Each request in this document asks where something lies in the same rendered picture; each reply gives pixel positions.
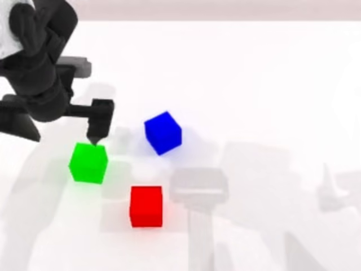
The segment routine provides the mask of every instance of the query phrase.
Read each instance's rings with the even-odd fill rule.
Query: block
[[[76,182],[103,183],[108,166],[105,147],[87,143],[77,143],[69,169]]]
[[[161,186],[132,186],[129,217],[134,228],[159,228],[163,225]]]
[[[144,123],[146,138],[158,155],[182,144],[182,128],[168,111]]]

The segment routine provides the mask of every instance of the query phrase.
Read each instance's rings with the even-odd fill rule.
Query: green cube
[[[103,183],[108,156],[102,145],[77,143],[69,163],[76,182]]]

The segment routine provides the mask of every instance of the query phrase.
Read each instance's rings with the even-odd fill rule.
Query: white surface
[[[16,54],[23,49],[9,26],[10,11],[18,3],[27,3],[35,8],[33,0],[0,0],[0,59]]]
[[[360,270],[359,213],[353,206],[323,213],[316,197],[324,163],[333,173],[360,169],[360,29],[80,23],[65,55],[86,56],[94,69],[92,78],[74,82],[75,100],[90,104],[113,93],[116,101],[103,142],[107,179],[85,185],[68,174],[86,121],[39,124],[39,144],[0,135],[1,270],[188,270],[186,210],[171,202],[168,188],[173,170],[189,166],[221,167],[228,176],[229,199],[213,217],[223,251],[215,250],[217,266],[299,270],[286,267],[292,247],[303,254],[287,259],[302,259],[303,270]],[[1,95],[12,92],[0,83]],[[160,158],[145,141],[143,122],[165,110],[183,127],[184,145]],[[130,228],[134,183],[164,186],[163,229]],[[312,257],[324,269],[305,260]]]

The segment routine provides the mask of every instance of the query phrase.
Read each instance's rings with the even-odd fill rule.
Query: black robot
[[[86,58],[61,57],[78,17],[65,0],[34,0],[35,9],[17,3],[10,12],[11,32],[23,50],[0,60],[0,76],[15,91],[0,100],[0,132],[40,141],[32,119],[51,122],[61,118],[88,118],[87,138],[96,145],[108,136],[114,102],[93,99],[91,106],[71,104],[74,78],[87,78]]]

